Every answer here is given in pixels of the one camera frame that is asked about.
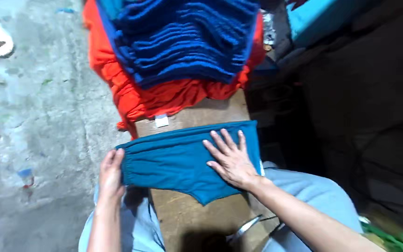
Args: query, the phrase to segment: hand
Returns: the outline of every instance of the hand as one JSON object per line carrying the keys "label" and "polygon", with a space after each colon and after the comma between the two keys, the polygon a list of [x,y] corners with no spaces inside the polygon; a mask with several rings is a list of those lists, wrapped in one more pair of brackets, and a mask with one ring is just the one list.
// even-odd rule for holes
{"label": "hand", "polygon": [[249,191],[254,185],[259,184],[263,177],[257,174],[248,157],[245,135],[241,130],[238,131],[239,146],[237,146],[226,129],[221,129],[220,132],[226,143],[215,131],[210,133],[220,150],[214,147],[210,141],[203,140],[203,145],[218,161],[218,163],[209,161],[206,164],[213,168],[226,182]]}
{"label": "hand", "polygon": [[100,164],[98,205],[120,204],[120,198],[125,192],[125,186],[120,181],[120,163],[123,157],[123,149],[111,150]]}

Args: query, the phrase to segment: wooden table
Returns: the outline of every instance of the wooden table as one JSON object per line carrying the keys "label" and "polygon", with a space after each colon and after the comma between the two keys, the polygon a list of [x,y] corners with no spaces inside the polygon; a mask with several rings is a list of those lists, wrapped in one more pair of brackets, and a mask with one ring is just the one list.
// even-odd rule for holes
{"label": "wooden table", "polygon": [[[153,120],[135,123],[140,137],[189,127],[249,120],[242,90],[229,100],[204,99],[196,106],[185,108],[169,117],[169,125],[156,128]],[[152,200],[160,220],[161,233],[167,252],[202,250],[202,243],[213,234],[224,237],[236,232],[258,214],[273,214],[249,195],[232,195],[215,200],[203,207],[192,196],[169,190],[151,189]],[[242,251],[260,251],[266,237],[277,225],[277,219],[260,222],[243,237]]]}

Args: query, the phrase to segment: blue towel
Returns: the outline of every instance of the blue towel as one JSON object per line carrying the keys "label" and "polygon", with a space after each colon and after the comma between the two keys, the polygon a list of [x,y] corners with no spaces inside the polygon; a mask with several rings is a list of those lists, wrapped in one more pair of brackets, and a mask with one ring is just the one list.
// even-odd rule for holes
{"label": "blue towel", "polygon": [[231,83],[248,60],[259,10],[257,0],[97,4],[116,57],[142,89],[184,78]]}
{"label": "blue towel", "polygon": [[236,143],[238,130],[243,131],[250,161],[261,174],[256,121],[229,122],[159,133],[116,146],[125,150],[121,165],[123,184],[183,192],[202,205],[240,193],[206,165],[215,158],[202,140],[213,142],[210,131],[220,134],[222,128]]}

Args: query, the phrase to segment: orange fabric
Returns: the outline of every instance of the orange fabric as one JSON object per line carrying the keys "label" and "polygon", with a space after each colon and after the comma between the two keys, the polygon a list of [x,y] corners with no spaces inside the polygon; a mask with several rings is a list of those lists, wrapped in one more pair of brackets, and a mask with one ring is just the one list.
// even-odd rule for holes
{"label": "orange fabric", "polygon": [[122,69],[111,48],[100,19],[96,0],[88,0],[83,10],[83,21],[89,33],[90,67],[105,81],[113,93],[113,101],[118,108],[122,122],[121,130],[130,131],[137,138],[135,121],[142,116],[153,117],[161,114],[175,114],[185,107],[193,106],[203,98],[224,100],[237,89],[245,88],[248,74],[265,57],[263,49],[262,15],[258,14],[253,48],[247,65],[239,72],[231,84],[207,80],[184,79],[161,83],[147,90],[138,88],[134,80]]}

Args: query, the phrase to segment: pile of clothes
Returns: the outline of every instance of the pile of clothes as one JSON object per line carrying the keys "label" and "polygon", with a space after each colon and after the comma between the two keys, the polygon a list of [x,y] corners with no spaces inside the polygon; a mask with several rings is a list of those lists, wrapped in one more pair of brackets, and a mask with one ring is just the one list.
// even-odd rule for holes
{"label": "pile of clothes", "polygon": [[133,138],[139,117],[229,98],[265,56],[256,0],[88,0],[83,18],[90,66]]}

